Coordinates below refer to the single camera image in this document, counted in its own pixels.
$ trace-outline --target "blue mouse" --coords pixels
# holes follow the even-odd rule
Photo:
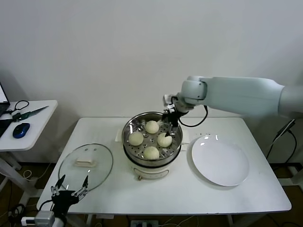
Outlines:
[[[29,123],[22,123],[15,127],[13,131],[13,137],[16,139],[20,139],[25,136],[27,133],[27,130],[29,129],[30,124]]]

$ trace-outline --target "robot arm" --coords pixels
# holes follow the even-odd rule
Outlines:
[[[242,115],[303,113],[303,86],[283,86],[264,78],[188,77],[176,96],[165,95],[164,118],[178,124],[179,117],[196,105]]]
[[[55,186],[51,187],[52,199],[54,204],[52,210],[39,210],[35,217],[23,217],[21,220],[22,226],[39,226],[39,227],[64,227],[66,224],[66,215],[71,205],[77,204],[88,193],[87,176],[82,187],[77,191],[59,190],[65,175],[60,178]]]

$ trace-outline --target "table leg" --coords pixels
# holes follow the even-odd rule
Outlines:
[[[1,152],[0,157],[8,162],[11,166],[14,166],[16,170],[21,169],[21,165],[15,160],[15,158],[8,152]]]
[[[29,182],[31,185],[35,185],[37,182],[36,177],[32,177],[31,181]],[[43,192],[43,189],[37,189],[35,194],[27,194],[26,192],[23,193],[19,203],[23,204],[24,206],[27,206],[27,202],[29,201],[30,198],[39,198]]]
[[[303,170],[300,170],[298,172],[294,166],[290,166],[288,169],[293,174],[293,177],[278,178],[280,184],[282,186],[299,186],[300,189],[303,191]]]
[[[93,215],[92,215],[92,214],[89,214],[89,215],[87,216],[87,219],[86,219],[86,225],[87,225],[87,226],[91,226],[91,221],[92,221],[92,219],[93,219]]]
[[[4,179],[3,179],[3,181],[1,182],[1,184],[0,184],[0,192],[2,191],[2,189],[4,188],[4,186],[6,185],[6,183],[8,182],[8,178],[7,177],[5,177]]]
[[[27,194],[32,195],[37,193],[37,189],[25,178],[20,176],[20,174],[2,158],[0,158],[0,172],[6,175],[14,184]]]
[[[260,218],[264,217],[265,215],[266,215],[266,213],[248,214],[236,222],[232,222],[232,221],[230,222],[230,218],[228,218],[228,220],[229,220],[230,227],[248,227],[252,223],[259,220]]]

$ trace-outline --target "floor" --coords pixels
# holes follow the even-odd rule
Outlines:
[[[23,165],[20,173],[23,174],[25,170],[31,170],[33,172],[33,176],[40,176],[46,169],[47,165]],[[46,171],[45,175],[41,177],[37,183],[36,188],[44,188],[45,184],[47,183],[47,179],[49,178],[50,174],[52,173],[54,166],[50,166],[49,169]],[[287,170],[287,168],[283,167],[277,169],[275,171],[277,177],[290,177],[291,174]],[[0,175],[0,182],[4,179],[3,176]],[[10,224],[7,221],[7,210],[9,205],[9,198],[10,198],[10,190],[12,189],[12,196],[10,200],[10,207],[12,208],[16,204],[18,204],[22,190],[20,190],[16,185],[12,183],[12,188],[10,187],[10,182],[6,183],[3,190],[0,192],[0,227],[9,227]],[[302,226],[303,227],[303,193],[297,186],[291,187],[284,187],[284,190],[290,199],[293,208],[289,212],[283,213],[273,213],[266,215],[265,217],[261,218],[257,222],[255,222],[251,227],[295,227],[295,226]],[[34,216],[36,211],[36,203],[38,199],[31,199],[28,202],[28,206],[26,207],[26,215],[27,216]],[[80,215],[82,219],[86,219],[85,215]],[[164,224],[173,216],[115,216],[114,219],[95,219],[92,220],[92,226],[97,227],[127,227],[129,226],[129,221],[131,220],[159,220],[160,224]],[[176,216],[173,217],[168,223],[178,224],[181,221],[189,218],[190,216]],[[241,218],[241,215],[234,215],[234,220]],[[284,222],[294,222],[295,224],[285,224],[282,225]],[[191,217],[189,220],[183,222],[181,227],[227,227],[227,217],[225,215],[219,216],[195,216]]]

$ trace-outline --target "cable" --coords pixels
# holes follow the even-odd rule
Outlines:
[[[33,172],[29,169],[27,169],[26,171],[23,172],[23,178],[28,179],[32,176]]]
[[[21,103],[21,102],[25,102],[25,103],[27,103],[25,106],[23,106],[23,107],[21,107],[21,108],[17,108],[17,105],[19,104],[19,103]],[[18,101],[16,104],[15,104],[15,107],[14,107],[14,110],[7,110],[7,111],[4,111],[4,114],[12,114],[13,112],[15,112],[16,110],[22,110],[22,109],[24,109],[25,107],[28,107],[28,105],[29,105],[29,102],[27,101],[27,100],[20,100],[20,101]]]
[[[6,211],[5,213],[3,213],[3,214],[0,216],[0,218],[3,217],[4,215],[6,215],[7,213],[8,213],[7,211]]]
[[[293,127],[294,126],[294,122],[295,122],[295,119],[292,119],[286,126],[284,126],[282,129],[282,132],[281,133],[279,133],[278,132],[278,135],[279,136],[276,136],[275,137],[275,139],[274,139],[274,141],[273,141],[273,143],[271,144],[271,145],[273,145],[276,141],[277,141],[277,139],[279,139],[286,131],[288,131],[288,130],[290,130],[291,129],[291,127]]]
[[[280,225],[276,222],[276,220],[274,220],[274,218],[272,216],[270,216],[269,214],[267,215],[278,227],[280,227]]]
[[[4,215],[6,215],[6,214],[9,212],[10,200],[11,200],[11,195],[12,195],[12,182],[11,182],[11,181],[9,181],[9,182],[10,182],[10,194],[9,194],[8,211],[6,211],[5,213],[3,213],[3,214],[0,216],[0,218],[3,217]]]
[[[177,226],[177,227],[181,227],[180,225],[181,225],[183,222],[185,222],[185,221],[191,219],[192,217],[194,217],[194,216],[190,216],[189,218],[187,218],[187,219],[181,221],[179,224],[167,223],[167,224],[159,225],[159,227],[161,227],[161,226],[168,226],[168,225],[174,225],[174,226]]]
[[[274,146],[274,143],[282,136],[284,135],[284,133],[286,133],[287,131],[290,131],[290,129],[294,126],[295,124],[295,119],[292,119],[290,122],[288,122],[285,126],[283,126],[279,131],[278,133],[276,134],[275,138],[273,139],[273,142],[271,143],[270,145],[270,149],[269,149],[269,152],[268,154],[266,155],[266,159],[268,159],[272,149],[273,149],[273,146]]]
[[[298,225],[297,223],[290,222],[290,221],[283,222],[282,227],[283,227],[284,225],[286,225],[286,224],[292,224],[292,225],[294,225],[294,226],[302,227],[302,226]]]
[[[41,177],[43,177],[43,176],[46,174],[46,171],[47,171],[48,168],[51,166],[51,164],[52,164],[52,163],[50,163],[50,164],[48,165],[48,167],[46,168],[46,170],[44,171],[44,173],[43,173],[41,176],[39,176],[38,178],[35,178],[35,179],[33,179],[33,180],[28,180],[27,178],[30,177],[31,175],[28,176],[28,177],[24,177],[24,173],[23,173],[23,177],[24,177],[27,181],[36,181],[36,180],[40,179]]]
[[[276,137],[273,139],[273,143],[271,144],[270,149],[269,149],[269,152],[268,152],[268,154],[266,155],[266,159],[268,159],[268,157],[269,157],[269,155],[270,155],[270,153],[271,153],[271,150],[273,149],[274,141],[275,141],[275,139],[276,139],[277,137],[278,137],[278,135],[276,135]]]
[[[189,128],[193,128],[193,127],[199,126],[200,124],[202,124],[202,123],[205,121],[205,119],[206,119],[207,116],[208,116],[208,108],[207,108],[206,105],[204,105],[204,109],[205,109],[205,111],[206,111],[205,117],[204,117],[204,118],[202,119],[202,121],[200,121],[198,124],[195,124],[195,125],[187,125],[187,124],[184,124],[184,123],[181,121],[181,119],[179,118],[180,124],[182,124],[182,125],[184,125],[184,126],[186,126],[186,127],[189,127]]]
[[[39,211],[42,209],[42,207],[43,207],[46,203],[49,203],[49,202],[52,202],[52,200],[46,200],[46,201],[44,201],[44,202],[40,205]]]
[[[268,217],[276,224],[276,226],[278,226],[278,227],[283,227],[283,226],[288,225],[288,224],[291,224],[291,225],[294,225],[294,226],[297,226],[297,227],[302,227],[302,226],[300,226],[299,224],[294,223],[294,222],[291,222],[291,221],[286,221],[286,222],[283,222],[282,225],[279,225],[279,224],[276,222],[276,220],[274,220],[274,218],[273,218],[272,216],[270,216],[269,214],[268,214],[267,216],[268,216]]]
[[[164,222],[164,224],[168,223],[169,221],[173,220],[175,216],[172,216],[172,218],[168,219],[166,222]]]
[[[9,211],[9,222],[12,226],[15,224],[21,224],[22,217],[25,216],[25,206],[23,204],[17,204]]]
[[[288,130],[288,133],[291,134],[294,138],[294,149],[293,149],[291,155],[289,156],[289,158],[285,161],[285,163],[287,163],[293,157],[295,150],[297,149],[297,145],[298,145],[297,138],[295,137],[293,132],[291,130]]]
[[[43,177],[43,176],[45,175],[46,171],[47,171],[48,168],[51,166],[51,164],[52,164],[52,163],[50,163],[50,164],[48,165],[48,167],[46,168],[46,170],[44,171],[44,173],[43,173],[41,176],[39,176],[38,178],[35,178],[35,179],[33,179],[33,180],[28,180],[28,178],[30,178],[30,177],[32,176],[32,171],[31,171],[31,170],[26,170],[26,171],[24,171],[24,172],[23,172],[23,178],[25,178],[27,181],[36,181],[36,180],[40,179],[41,177]],[[3,175],[3,176],[6,176],[6,177],[12,178],[11,176],[6,175],[6,174],[3,174],[3,173],[1,173],[1,172],[0,172],[0,174]]]

